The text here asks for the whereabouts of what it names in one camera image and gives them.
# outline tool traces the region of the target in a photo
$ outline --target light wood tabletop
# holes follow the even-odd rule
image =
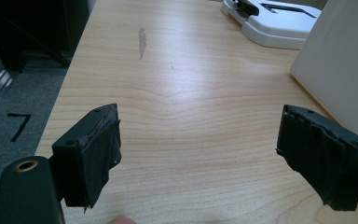
[[[121,164],[67,223],[358,223],[275,152],[282,107],[324,110],[290,75],[296,50],[261,47],[207,0],[98,0],[37,155],[117,103]]]

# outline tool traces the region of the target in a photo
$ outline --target scratch mark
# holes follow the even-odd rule
[[[139,30],[139,54],[140,54],[140,60],[144,57],[144,52],[146,48],[146,33],[145,29],[141,26],[141,29]]]

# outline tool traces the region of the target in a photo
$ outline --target gray carpet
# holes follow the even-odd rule
[[[50,59],[28,60],[1,97],[0,174],[13,161],[34,155],[66,71]]]

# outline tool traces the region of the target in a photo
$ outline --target white plastic base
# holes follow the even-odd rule
[[[231,15],[241,24],[242,32],[250,40],[266,47],[301,49],[321,14],[321,11],[315,7],[261,0],[248,0],[248,2],[259,9],[258,16],[243,17],[237,10],[237,2],[233,0],[225,0],[220,9],[223,14]],[[298,8],[308,14],[279,8],[273,8],[271,12],[262,4]]]

